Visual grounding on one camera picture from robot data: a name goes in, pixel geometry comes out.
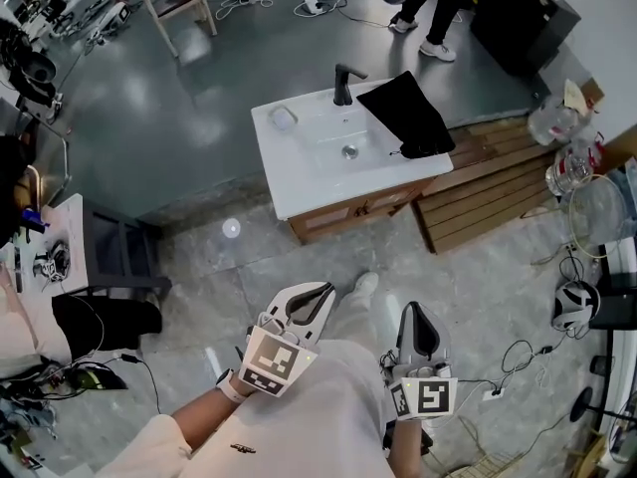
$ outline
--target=wooden crate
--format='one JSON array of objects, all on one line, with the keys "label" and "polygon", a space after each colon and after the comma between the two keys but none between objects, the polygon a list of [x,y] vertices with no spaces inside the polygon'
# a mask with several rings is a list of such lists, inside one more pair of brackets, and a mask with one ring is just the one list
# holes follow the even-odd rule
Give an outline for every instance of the wooden crate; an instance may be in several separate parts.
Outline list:
[{"label": "wooden crate", "polygon": [[432,253],[455,248],[552,197],[544,175],[558,146],[537,144],[527,118],[463,126],[452,136],[455,169],[412,202]]}]

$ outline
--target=sink drain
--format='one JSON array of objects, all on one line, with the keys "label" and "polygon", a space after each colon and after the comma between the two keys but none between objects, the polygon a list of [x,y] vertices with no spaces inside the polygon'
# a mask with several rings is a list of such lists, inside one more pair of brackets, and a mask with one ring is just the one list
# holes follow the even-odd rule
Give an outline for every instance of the sink drain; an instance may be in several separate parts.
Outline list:
[{"label": "sink drain", "polygon": [[346,145],[342,148],[341,153],[345,159],[356,159],[358,157],[358,149],[353,145]]}]

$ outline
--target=wristwatch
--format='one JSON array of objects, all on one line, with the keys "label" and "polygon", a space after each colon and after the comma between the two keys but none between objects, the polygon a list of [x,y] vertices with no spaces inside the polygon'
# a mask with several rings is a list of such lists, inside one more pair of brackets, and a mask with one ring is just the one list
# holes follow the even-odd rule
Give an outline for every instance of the wristwatch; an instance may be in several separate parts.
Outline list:
[{"label": "wristwatch", "polygon": [[217,379],[217,389],[220,389],[223,394],[225,394],[230,401],[235,403],[243,403],[246,401],[246,396],[237,392],[237,390],[230,383],[230,379],[234,375],[234,370],[228,368],[224,371],[219,378]]}]

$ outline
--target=cabinet handle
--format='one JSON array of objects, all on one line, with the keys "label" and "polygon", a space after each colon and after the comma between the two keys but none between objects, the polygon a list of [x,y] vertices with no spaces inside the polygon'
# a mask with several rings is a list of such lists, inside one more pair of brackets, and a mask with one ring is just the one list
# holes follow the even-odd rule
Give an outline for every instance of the cabinet handle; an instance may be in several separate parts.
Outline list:
[{"label": "cabinet handle", "polygon": [[367,214],[369,214],[369,209],[367,209],[367,202],[365,201],[362,207],[358,207],[354,211],[354,218],[358,218],[360,216],[366,216]]}]

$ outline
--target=white sink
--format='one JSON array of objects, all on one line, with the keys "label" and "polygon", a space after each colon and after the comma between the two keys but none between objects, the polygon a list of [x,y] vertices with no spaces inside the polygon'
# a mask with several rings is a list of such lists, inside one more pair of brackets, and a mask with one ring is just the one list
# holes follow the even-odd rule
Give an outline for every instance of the white sink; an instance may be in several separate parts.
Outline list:
[{"label": "white sink", "polygon": [[[356,99],[386,82],[350,85],[350,106],[335,105],[329,89],[252,109],[280,219],[453,169],[449,154],[390,155],[402,142]],[[277,107],[298,123],[281,131],[270,118]]]}]

